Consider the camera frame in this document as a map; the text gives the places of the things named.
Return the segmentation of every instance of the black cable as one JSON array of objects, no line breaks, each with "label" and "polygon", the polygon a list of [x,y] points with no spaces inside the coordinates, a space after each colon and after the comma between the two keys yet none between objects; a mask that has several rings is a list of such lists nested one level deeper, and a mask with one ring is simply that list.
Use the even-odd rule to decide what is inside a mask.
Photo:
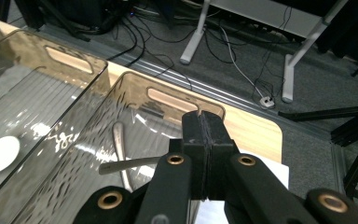
[{"label": "black cable", "polygon": [[[168,55],[166,55],[166,54],[153,54],[153,53],[151,53],[148,49],[146,50],[146,52],[147,52],[148,54],[150,54],[153,58],[155,58],[156,60],[158,60],[159,62],[163,63],[165,66],[167,66],[166,69],[164,69],[163,71],[159,72],[157,75],[154,75],[153,77],[159,77],[159,76],[161,76],[162,74],[164,74],[164,73],[166,73],[167,71],[169,71],[169,70],[171,70],[171,69],[174,68],[175,64],[174,64],[173,60],[172,60]],[[171,65],[167,65],[167,64],[166,64],[165,62],[163,62],[158,56],[166,57],[168,60],[170,60]],[[174,72],[176,72],[177,74],[181,75],[182,77],[184,77],[184,78],[186,79],[188,85],[190,86],[189,89],[192,91],[192,90],[193,90],[193,85],[192,85],[190,79],[189,79],[187,76],[183,75],[182,73],[180,73],[180,72],[178,72],[178,71],[174,71]]]},{"label": "black cable", "polygon": [[22,17],[19,17],[19,18],[17,18],[16,20],[11,21],[9,24],[13,24],[14,22],[19,21],[20,19],[22,19]]},{"label": "black cable", "polygon": [[[286,19],[286,13],[287,13],[287,10],[288,10],[289,8],[290,8],[290,10],[289,10],[289,16],[288,16],[288,19]],[[290,21],[291,16],[292,16],[292,8],[291,8],[291,7],[287,7],[287,8],[285,9],[284,13],[283,13],[283,21],[282,21],[282,24],[279,26],[278,29],[281,29],[281,27],[283,27],[282,29],[284,30],[284,29],[286,28],[287,23]],[[260,84],[261,87],[262,87],[261,89],[264,89],[264,91],[266,91],[266,92],[268,93],[268,95],[269,95],[272,99],[274,99],[274,97],[278,96],[278,95],[280,94],[281,90],[283,89],[284,78],[282,78],[282,76],[280,76],[280,78],[283,79],[282,85],[280,86],[280,88],[278,89],[278,91],[277,91],[276,93],[274,93],[274,87],[273,87],[273,85],[270,84],[270,83],[268,83],[267,81],[262,80],[261,77],[262,77],[262,75],[264,74],[264,70],[265,70],[265,69],[267,69],[268,72],[269,72],[272,76],[274,76],[274,77],[279,77],[279,76],[274,75],[274,74],[270,71],[269,67],[267,66],[267,63],[268,63],[268,61],[269,61],[269,58],[270,58],[270,56],[271,56],[272,51],[275,50],[275,48],[276,48],[277,45],[278,45],[277,43],[279,43],[279,42],[282,40],[282,37],[283,37],[283,35],[281,35],[281,36],[279,36],[279,37],[275,36],[275,39],[276,39],[276,38],[279,38],[279,40],[278,40],[278,41],[272,41],[272,42],[269,44],[268,49],[266,50],[266,52],[265,52],[265,53],[263,54],[263,56],[262,56],[263,66],[262,66],[262,68],[261,68],[261,70],[260,70],[260,73],[259,73],[258,78],[255,79],[255,86],[256,86],[257,84]],[[254,100],[254,94],[255,94],[255,89],[254,89],[254,91],[253,91],[253,93],[252,93],[252,99],[253,99],[253,100]]]},{"label": "black cable", "polygon": [[[148,20],[148,21],[153,21],[153,22],[157,22],[157,23],[162,23],[162,24],[166,24],[167,22],[165,20],[163,20],[160,16],[151,16],[151,15],[146,15],[144,13],[140,13],[139,11],[137,11],[136,13],[134,13],[134,15]],[[196,22],[193,21],[183,21],[183,20],[173,20],[172,24],[174,26],[197,26]]]},{"label": "black cable", "polygon": [[131,37],[131,40],[133,42],[133,45],[129,49],[126,49],[126,50],[124,50],[124,51],[122,51],[122,52],[120,52],[120,53],[118,53],[118,54],[116,54],[114,56],[111,56],[111,57],[107,58],[106,59],[107,61],[111,61],[111,60],[113,60],[113,59],[115,59],[115,58],[117,58],[117,57],[119,57],[119,56],[121,56],[121,55],[123,55],[123,54],[125,54],[127,52],[132,51],[138,45],[138,39],[136,38],[135,32],[133,32],[133,30],[126,23],[122,22],[122,24],[128,29],[128,31],[131,32],[132,35],[130,34],[130,37]]},{"label": "black cable", "polygon": [[153,36],[154,38],[156,38],[157,40],[159,41],[162,41],[162,42],[165,42],[165,43],[170,43],[170,44],[175,44],[175,43],[180,43],[180,42],[183,42],[184,40],[186,40],[191,34],[193,34],[193,32],[196,30],[196,29],[193,29],[191,30],[190,32],[188,32],[188,34],[181,38],[181,39],[178,39],[178,40],[165,40],[165,39],[162,39],[158,36],[155,36],[152,31],[150,30],[150,27],[144,22],[142,21],[139,17],[135,16],[136,19],[138,19],[147,29],[148,33]]},{"label": "black cable", "polygon": [[138,29],[138,27],[135,26],[135,25],[132,23],[132,21],[129,20],[127,17],[124,17],[124,19],[126,19],[126,20],[131,24],[131,26],[133,26],[133,27],[135,28],[135,30],[136,30],[136,31],[138,32],[138,34],[141,36],[142,43],[143,43],[141,54],[140,54],[135,60],[133,60],[132,62],[127,63],[126,65],[124,65],[124,66],[126,66],[126,67],[130,67],[130,66],[133,65],[134,63],[138,62],[138,61],[142,58],[142,56],[144,56],[144,54],[145,54],[145,49],[146,49],[146,46],[145,46],[146,43],[145,43],[144,35],[141,33],[141,31]]},{"label": "black cable", "polygon": [[[209,41],[208,41],[208,34],[207,33],[205,33],[205,44],[206,44],[206,47],[207,47],[207,49],[208,49],[208,51],[215,57],[215,59],[217,59],[218,61],[220,61],[220,62],[222,62],[222,63],[233,63],[232,61],[224,61],[224,60],[222,60],[222,59],[220,59],[219,57],[217,57],[217,55],[215,55],[214,53],[213,53],[213,51],[211,50],[211,47],[209,46]],[[233,58],[234,58],[234,62],[236,62],[237,61],[237,55],[235,54],[235,51],[234,51],[234,49],[233,48],[231,48],[231,52],[232,52],[232,54],[233,54]]]}]

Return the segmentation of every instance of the black equipment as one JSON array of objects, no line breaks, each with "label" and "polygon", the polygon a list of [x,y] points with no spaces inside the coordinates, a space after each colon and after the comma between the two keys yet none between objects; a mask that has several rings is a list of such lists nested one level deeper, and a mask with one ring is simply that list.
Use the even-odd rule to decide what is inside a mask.
[{"label": "black equipment", "polygon": [[[331,141],[341,147],[346,147],[358,141],[358,106],[295,114],[279,112],[278,115],[293,121],[353,117],[353,119],[350,119],[331,132]],[[358,198],[358,190],[356,189],[358,184],[358,155],[344,177],[343,182],[347,196],[351,199],[353,197]]]},{"label": "black equipment", "polygon": [[[120,187],[96,191],[74,223],[185,224],[190,201],[205,199],[225,201],[231,224],[358,223],[358,207],[344,195],[315,189],[303,201],[291,194],[260,159],[239,153],[215,114],[189,112],[182,125],[183,139],[171,139],[148,184],[133,193]],[[102,167],[130,168],[128,161],[108,163],[100,173]]]},{"label": "black equipment", "polygon": [[[131,0],[15,0],[31,28],[38,30],[46,21],[62,26],[76,38],[90,41],[87,35],[101,35],[110,31],[118,20],[129,12]],[[5,18],[8,0],[0,0]]]}]

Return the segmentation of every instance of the gray carpet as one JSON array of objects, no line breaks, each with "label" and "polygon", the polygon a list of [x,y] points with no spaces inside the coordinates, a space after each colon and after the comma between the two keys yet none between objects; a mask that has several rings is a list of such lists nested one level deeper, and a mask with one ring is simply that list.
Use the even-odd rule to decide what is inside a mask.
[{"label": "gray carpet", "polygon": [[[25,23],[23,20],[17,20],[20,17],[21,15],[14,6],[10,11],[8,22],[13,22],[14,25],[22,27]],[[129,20],[146,29],[136,18],[132,17]],[[165,40],[181,39],[194,29],[193,26],[187,25],[174,26],[169,29],[164,23],[143,21],[155,36]],[[229,22],[223,22],[223,24],[228,30],[238,28],[238,26],[236,27],[236,25]],[[113,56],[132,46],[129,33],[122,24],[105,35],[90,36],[92,40],[89,43],[74,39],[62,29],[49,24],[41,30],[41,35],[104,58]],[[148,37],[144,30],[141,30],[141,32],[145,37]],[[212,30],[211,32],[219,36],[216,31]],[[255,28],[251,25],[246,26],[238,33],[240,35],[229,35],[229,40],[234,43],[249,43],[243,46],[233,46],[237,56],[237,64],[251,80],[256,80],[260,77],[260,79],[273,86],[272,94],[275,97],[276,107],[270,111],[263,111],[257,107],[255,102],[258,101],[259,97],[255,94],[255,89],[235,69],[233,64],[221,63],[212,56],[207,49],[205,37],[201,40],[190,65],[179,63],[179,58],[186,47],[189,37],[174,44],[164,43],[155,37],[150,37],[146,42],[146,46],[148,51],[155,55],[165,54],[169,56],[174,63],[172,70],[180,72],[192,80],[209,84],[218,90],[226,91],[246,102],[250,102],[254,108],[261,111],[260,113],[266,114],[270,118],[276,117],[278,111],[307,112],[358,105],[358,76],[351,77],[350,75],[357,68],[357,65],[351,60],[336,58],[332,53],[320,54],[316,48],[312,48],[296,66],[294,101],[291,104],[282,102],[280,88],[282,86],[284,55],[295,52],[298,44],[271,46],[270,44],[261,43],[260,40],[287,41],[287,39],[280,38],[274,32],[258,32],[255,36]],[[222,60],[229,61],[227,46],[213,39],[210,33],[207,33],[207,38],[211,50]],[[271,54],[266,63],[267,67],[261,74],[264,59],[266,59],[263,56],[268,53],[268,49],[271,49]],[[125,64],[136,58],[140,52],[141,48],[137,48],[124,57],[115,59],[114,62]],[[171,65],[167,57],[158,56],[158,58],[159,60],[146,53],[141,63],[154,63],[162,68],[167,68],[167,65]],[[132,68],[143,71],[143,67],[139,64],[133,65]],[[151,75],[162,77],[158,71]],[[182,78],[182,80],[185,82],[183,85],[189,87],[186,85],[186,79]],[[289,189],[294,194],[305,197],[306,192],[310,189],[335,189],[337,187],[331,152],[332,148],[336,146],[333,146],[328,141],[326,134],[346,120],[330,119],[304,122],[299,125],[302,127],[300,129],[295,128],[298,125],[292,122],[279,122],[283,133],[282,163],[290,167]],[[300,131],[307,130],[310,127],[311,131],[309,132]],[[353,162],[357,153],[358,143],[346,148],[348,166]]]}]

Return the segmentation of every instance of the power cord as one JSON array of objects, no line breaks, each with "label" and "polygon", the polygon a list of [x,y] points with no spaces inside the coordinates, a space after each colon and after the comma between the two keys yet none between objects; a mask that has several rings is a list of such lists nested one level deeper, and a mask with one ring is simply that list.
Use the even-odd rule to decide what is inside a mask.
[{"label": "power cord", "polygon": [[226,41],[227,41],[227,46],[228,46],[228,52],[229,52],[229,56],[231,58],[232,63],[234,64],[234,66],[237,68],[237,70],[246,78],[246,80],[248,80],[248,82],[250,84],[252,84],[252,86],[255,88],[255,90],[257,91],[257,93],[260,95],[261,99],[259,101],[260,105],[262,108],[268,109],[268,108],[272,108],[273,106],[275,106],[275,103],[273,102],[272,98],[270,98],[269,96],[264,96],[261,91],[257,88],[257,86],[254,84],[254,82],[248,78],[241,70],[240,68],[237,66],[237,64],[234,61],[234,57],[232,55],[231,52],[231,46],[229,44],[229,40],[228,40],[228,36],[226,34],[226,31],[223,27],[220,27],[220,29],[223,31],[223,34],[225,35]]}]

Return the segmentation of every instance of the screw hole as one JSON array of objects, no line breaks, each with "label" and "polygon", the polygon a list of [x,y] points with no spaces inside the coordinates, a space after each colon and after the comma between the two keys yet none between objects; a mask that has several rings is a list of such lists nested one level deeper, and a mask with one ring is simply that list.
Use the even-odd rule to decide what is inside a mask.
[{"label": "screw hole", "polygon": [[322,194],[319,196],[318,200],[324,207],[334,212],[345,213],[348,211],[348,206],[334,195]]},{"label": "screw hole", "polygon": [[178,165],[185,161],[185,159],[182,156],[170,156],[168,159],[168,163],[172,165]]},{"label": "screw hole", "polygon": [[238,158],[238,162],[242,165],[253,166],[255,165],[255,159],[248,156],[241,156]]},{"label": "screw hole", "polygon": [[100,197],[98,206],[102,209],[112,209],[123,201],[123,196],[118,191],[109,191]]}]

